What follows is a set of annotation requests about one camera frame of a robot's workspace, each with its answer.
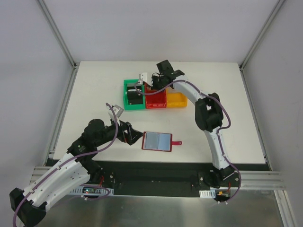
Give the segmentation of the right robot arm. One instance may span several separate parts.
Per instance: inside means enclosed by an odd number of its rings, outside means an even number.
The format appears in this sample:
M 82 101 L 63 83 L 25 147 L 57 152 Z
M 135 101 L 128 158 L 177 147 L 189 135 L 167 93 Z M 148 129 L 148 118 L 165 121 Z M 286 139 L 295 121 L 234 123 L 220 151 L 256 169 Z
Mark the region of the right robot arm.
M 231 120 L 217 93 L 205 94 L 190 82 L 181 70 L 174 70 L 168 60 L 157 63 L 158 75 L 152 76 L 152 89 L 171 87 L 182 93 L 195 106 L 195 122 L 205 133 L 209 143 L 213 171 L 204 177 L 204 183 L 213 188 L 225 186 L 235 172 L 225 151 L 222 130 L 231 126 Z

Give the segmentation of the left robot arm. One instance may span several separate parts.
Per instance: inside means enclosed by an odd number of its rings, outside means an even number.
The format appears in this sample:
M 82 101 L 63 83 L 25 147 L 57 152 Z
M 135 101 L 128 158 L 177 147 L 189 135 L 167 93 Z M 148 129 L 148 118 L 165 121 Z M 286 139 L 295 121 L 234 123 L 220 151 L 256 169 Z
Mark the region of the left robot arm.
M 98 147 L 110 147 L 115 139 L 133 145 L 143 133 L 129 122 L 111 122 L 105 126 L 101 119 L 88 123 L 82 135 L 68 148 L 67 153 L 42 177 L 24 189 L 15 188 L 10 194 L 14 211 L 13 226 L 20 219 L 26 227 L 34 227 L 59 200 L 78 186 L 95 184 L 100 179 L 100 166 L 93 161 Z

